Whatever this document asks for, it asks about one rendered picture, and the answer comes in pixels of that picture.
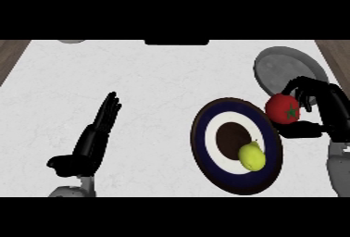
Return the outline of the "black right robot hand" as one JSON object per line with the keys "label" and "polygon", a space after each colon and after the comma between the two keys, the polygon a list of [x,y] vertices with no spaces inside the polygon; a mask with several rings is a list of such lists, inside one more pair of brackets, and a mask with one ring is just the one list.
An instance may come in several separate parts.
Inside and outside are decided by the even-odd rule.
{"label": "black right robot hand", "polygon": [[286,125],[273,122],[279,134],[286,139],[298,139],[318,138],[326,132],[333,143],[350,143],[350,99],[341,87],[299,76],[287,82],[281,95],[289,95],[290,91],[307,112],[311,111],[308,98],[314,97],[321,124],[302,120]]}

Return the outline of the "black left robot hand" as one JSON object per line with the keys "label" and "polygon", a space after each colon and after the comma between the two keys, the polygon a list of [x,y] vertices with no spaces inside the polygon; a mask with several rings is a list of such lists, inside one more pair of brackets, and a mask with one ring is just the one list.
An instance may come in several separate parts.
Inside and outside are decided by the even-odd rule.
{"label": "black left robot hand", "polygon": [[58,177],[91,177],[100,167],[120,103],[116,93],[110,92],[101,102],[94,121],[82,130],[72,154],[54,156],[45,165],[54,169]]}

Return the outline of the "red tomato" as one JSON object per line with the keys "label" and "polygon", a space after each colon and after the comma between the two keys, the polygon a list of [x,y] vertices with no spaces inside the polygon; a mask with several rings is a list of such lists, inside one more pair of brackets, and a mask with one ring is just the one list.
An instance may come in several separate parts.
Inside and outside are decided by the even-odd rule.
{"label": "red tomato", "polygon": [[289,124],[299,119],[298,101],[290,95],[274,94],[265,102],[268,119],[279,124]]}

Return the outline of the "grey pan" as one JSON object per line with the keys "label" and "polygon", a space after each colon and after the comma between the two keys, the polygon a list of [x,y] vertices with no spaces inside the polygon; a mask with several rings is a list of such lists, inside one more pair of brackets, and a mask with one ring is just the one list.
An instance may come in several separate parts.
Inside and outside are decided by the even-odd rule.
{"label": "grey pan", "polygon": [[268,96],[277,94],[298,76],[327,82],[324,70],[312,57],[295,48],[271,46],[253,59],[252,72]]}

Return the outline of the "blue and white plate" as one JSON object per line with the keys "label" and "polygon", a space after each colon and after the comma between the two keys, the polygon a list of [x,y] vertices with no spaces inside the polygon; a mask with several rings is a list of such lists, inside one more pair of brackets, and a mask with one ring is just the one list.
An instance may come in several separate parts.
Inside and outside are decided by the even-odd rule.
{"label": "blue and white plate", "polygon": [[[237,158],[239,148],[255,141],[267,162],[249,171]],[[211,183],[228,193],[259,193],[274,182],[283,164],[277,131],[261,109],[237,98],[208,102],[196,113],[190,130],[194,163]]]}

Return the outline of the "yellow-green lemon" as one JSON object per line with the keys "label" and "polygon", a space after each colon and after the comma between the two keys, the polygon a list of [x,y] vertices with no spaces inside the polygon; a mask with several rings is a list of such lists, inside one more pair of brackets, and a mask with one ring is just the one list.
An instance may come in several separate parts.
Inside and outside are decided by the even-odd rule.
{"label": "yellow-green lemon", "polygon": [[265,166],[265,154],[255,141],[239,148],[237,157],[243,168],[249,171],[258,171]]}

